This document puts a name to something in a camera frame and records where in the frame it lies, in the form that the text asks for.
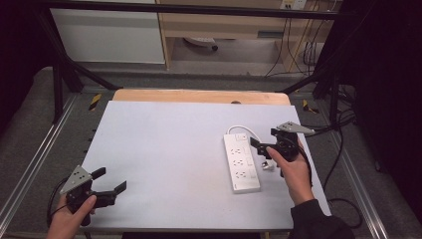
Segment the gray carpet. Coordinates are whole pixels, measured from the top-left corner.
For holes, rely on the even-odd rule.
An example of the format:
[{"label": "gray carpet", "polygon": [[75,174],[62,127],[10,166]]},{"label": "gray carpet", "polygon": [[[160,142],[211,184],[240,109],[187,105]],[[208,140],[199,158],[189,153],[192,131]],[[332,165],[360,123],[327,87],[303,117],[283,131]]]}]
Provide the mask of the gray carpet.
[{"label": "gray carpet", "polygon": [[[239,76],[195,76],[170,74],[102,74],[115,84],[127,88],[166,88],[166,89],[202,89],[202,90],[236,90],[263,91],[280,90],[297,78],[239,77]],[[302,92],[309,92],[309,85]],[[95,111],[88,107],[95,93],[83,93],[78,96],[76,105],[68,121],[57,138],[52,150],[46,158],[43,167],[35,178],[29,192],[24,198],[15,217],[9,225],[11,232],[45,233],[46,207],[50,193],[57,182],[67,176],[85,157],[84,150],[89,149],[89,138],[92,138],[100,122],[106,102],[112,98],[113,92],[103,93]],[[304,112],[302,100],[293,96],[292,104],[297,107],[299,118],[303,124],[325,124],[319,114]],[[37,75],[35,85],[22,108],[13,118],[9,128],[0,138],[0,204],[4,205],[7,197],[17,184],[20,175],[36,152],[43,137],[46,135],[53,118],[52,80],[50,72]],[[361,136],[359,127],[349,125],[343,129],[344,143],[351,154],[353,162],[362,177],[365,186],[375,204],[384,226],[391,238],[422,238],[419,222],[407,206],[388,174],[374,170],[373,159]],[[308,138],[316,170],[323,181],[336,156],[336,150],[329,134]],[[327,198],[342,197],[354,201],[347,178],[341,165],[338,165],[331,177],[326,190]],[[356,213],[349,206],[335,203],[332,213],[349,224],[357,222]],[[358,237],[366,238],[371,234],[363,222],[354,230]],[[282,238],[283,234],[274,234]]]}]

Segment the person's right hand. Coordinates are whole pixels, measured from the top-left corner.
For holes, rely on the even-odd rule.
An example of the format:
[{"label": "person's right hand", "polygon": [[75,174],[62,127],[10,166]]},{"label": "person's right hand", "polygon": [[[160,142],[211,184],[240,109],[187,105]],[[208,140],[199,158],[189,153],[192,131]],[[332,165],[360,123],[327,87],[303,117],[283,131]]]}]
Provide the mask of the person's right hand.
[{"label": "person's right hand", "polygon": [[308,165],[300,153],[294,161],[288,162],[271,147],[267,147],[267,152],[282,170],[295,206],[315,199],[310,185]]}]

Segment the person's left hand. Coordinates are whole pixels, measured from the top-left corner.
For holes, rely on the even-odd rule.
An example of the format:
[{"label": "person's left hand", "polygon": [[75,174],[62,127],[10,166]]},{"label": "person's left hand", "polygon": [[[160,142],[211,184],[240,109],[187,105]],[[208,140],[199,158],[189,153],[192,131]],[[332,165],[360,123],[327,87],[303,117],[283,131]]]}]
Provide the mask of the person's left hand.
[{"label": "person's left hand", "polygon": [[66,207],[66,195],[60,197],[57,208],[63,207],[53,215],[53,221],[50,225],[47,239],[72,239],[78,232],[85,216],[90,213],[96,204],[97,197],[90,196],[81,208],[73,214]]}]

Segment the power strip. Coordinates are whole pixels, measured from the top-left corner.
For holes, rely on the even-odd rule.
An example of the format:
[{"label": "power strip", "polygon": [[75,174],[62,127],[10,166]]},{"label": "power strip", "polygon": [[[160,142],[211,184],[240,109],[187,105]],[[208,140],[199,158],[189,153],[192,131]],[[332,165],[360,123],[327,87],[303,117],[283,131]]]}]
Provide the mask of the power strip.
[{"label": "power strip", "polygon": [[227,161],[235,193],[260,191],[261,185],[245,133],[224,134]]}]

